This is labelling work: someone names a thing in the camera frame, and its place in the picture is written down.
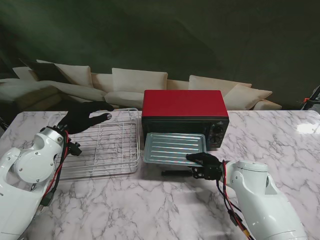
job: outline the dark backdrop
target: dark backdrop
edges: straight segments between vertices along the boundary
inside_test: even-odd
[[[252,83],[298,108],[320,84],[319,0],[0,0],[17,58]]]

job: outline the red toaster oven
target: red toaster oven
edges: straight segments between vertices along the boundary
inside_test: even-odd
[[[220,148],[229,124],[218,90],[146,90],[142,108],[147,133],[203,134],[207,150]]]

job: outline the black glove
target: black glove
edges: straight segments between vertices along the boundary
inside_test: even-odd
[[[206,152],[187,154],[186,159],[203,167],[192,167],[195,179],[219,180],[222,175],[221,162],[216,156]]]
[[[67,130],[69,134],[78,134],[112,117],[110,113],[104,113],[89,118],[91,113],[99,110],[113,111],[114,107],[105,101],[79,103],[78,106],[68,111],[67,115],[62,118],[57,127],[60,130]]]
[[[216,156],[213,156],[206,152],[187,154],[186,159],[196,164],[201,164],[202,166],[210,164],[210,165],[217,165],[218,167],[220,167],[221,165],[221,162]]]

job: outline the wire rack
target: wire rack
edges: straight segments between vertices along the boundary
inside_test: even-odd
[[[97,116],[106,111],[95,112]],[[63,162],[60,179],[89,178],[134,173],[140,158],[139,111],[136,108],[116,109],[111,120],[69,135],[80,144],[79,156],[69,155]],[[51,116],[48,126],[56,125],[66,114]],[[55,168],[59,166],[58,156]]]

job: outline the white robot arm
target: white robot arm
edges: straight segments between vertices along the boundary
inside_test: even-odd
[[[63,160],[69,153],[81,153],[80,145],[70,142],[68,133],[80,133],[112,117],[110,113],[104,113],[90,118],[90,114],[98,110],[113,111],[114,108],[100,101],[81,103],[70,110],[57,126],[47,126],[37,133],[31,148],[20,150],[13,147],[0,159],[1,240],[17,240],[30,224],[39,205],[50,204]],[[63,157],[55,171],[55,157],[61,152]],[[31,190],[10,185],[7,179],[9,171],[21,181],[32,184]],[[55,185],[49,191],[55,176]]]
[[[34,137],[29,149],[11,148],[0,160],[0,239],[16,240],[33,219],[54,172],[54,158],[62,151],[64,137],[45,128]],[[26,183],[36,184],[31,190],[7,183],[9,170]]]
[[[204,152],[187,155],[187,159],[203,165],[192,169],[196,179],[216,180],[218,187],[218,181],[221,181],[235,191],[239,208],[255,239],[308,239],[296,211],[268,174],[268,165],[246,160],[221,163],[215,156]],[[221,193],[228,198],[226,191]],[[229,210],[228,213],[238,225],[233,215],[235,211]],[[252,239],[246,229],[241,230]]]

